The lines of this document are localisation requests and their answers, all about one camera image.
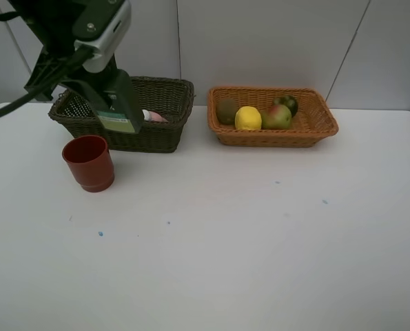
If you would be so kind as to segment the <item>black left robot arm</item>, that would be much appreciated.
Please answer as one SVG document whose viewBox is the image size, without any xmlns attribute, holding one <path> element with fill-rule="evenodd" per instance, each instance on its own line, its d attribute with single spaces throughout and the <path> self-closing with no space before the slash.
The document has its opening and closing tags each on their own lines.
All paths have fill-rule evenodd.
<svg viewBox="0 0 410 331">
<path fill-rule="evenodd" d="M 57 85 L 105 104 L 118 69 L 114 52 L 130 25 L 129 1 L 11 1 L 42 49 L 24 88 L 49 101 Z"/>
</svg>

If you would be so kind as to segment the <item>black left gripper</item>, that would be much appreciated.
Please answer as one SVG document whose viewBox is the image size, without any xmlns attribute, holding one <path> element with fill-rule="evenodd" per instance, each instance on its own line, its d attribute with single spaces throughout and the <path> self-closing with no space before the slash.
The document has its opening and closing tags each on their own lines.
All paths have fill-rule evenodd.
<svg viewBox="0 0 410 331">
<path fill-rule="evenodd" d="M 51 101 L 57 86 L 63 86 L 90 103 L 93 99 L 97 100 L 97 92 L 101 90 L 101 86 L 119 70 L 115 56 L 112 56 L 105 69 L 98 73 L 88 72 L 82 65 L 71 68 L 68 66 L 69 62 L 70 57 L 56 57 L 50 54 L 46 47 L 42 47 L 24 86 L 27 94 L 23 96 L 23 103 L 32 100 Z"/>
</svg>

